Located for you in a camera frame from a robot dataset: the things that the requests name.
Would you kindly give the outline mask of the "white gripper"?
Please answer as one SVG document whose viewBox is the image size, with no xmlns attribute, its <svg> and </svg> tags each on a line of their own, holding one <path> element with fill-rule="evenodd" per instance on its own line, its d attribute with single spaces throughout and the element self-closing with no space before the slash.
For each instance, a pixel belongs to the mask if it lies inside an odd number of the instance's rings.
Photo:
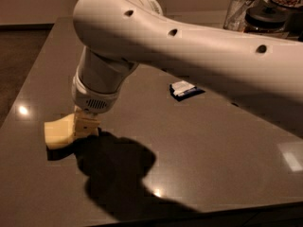
<svg viewBox="0 0 303 227">
<path fill-rule="evenodd" d="M 96 93 L 73 77 L 72 98 L 78 108 L 74 111 L 73 136 L 75 139 L 98 136 L 100 119 L 98 114 L 108 112 L 115 104 L 119 92 L 112 94 Z"/>
</svg>

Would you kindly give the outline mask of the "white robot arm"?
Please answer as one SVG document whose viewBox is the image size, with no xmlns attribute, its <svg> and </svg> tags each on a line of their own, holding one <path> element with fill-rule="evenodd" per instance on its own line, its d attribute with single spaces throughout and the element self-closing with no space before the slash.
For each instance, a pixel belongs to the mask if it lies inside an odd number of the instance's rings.
<svg viewBox="0 0 303 227">
<path fill-rule="evenodd" d="M 86 112 L 110 110 L 144 63 L 303 135 L 303 43 L 180 23 L 155 0 L 79 0 L 73 25 L 84 49 L 72 97 Z"/>
</svg>

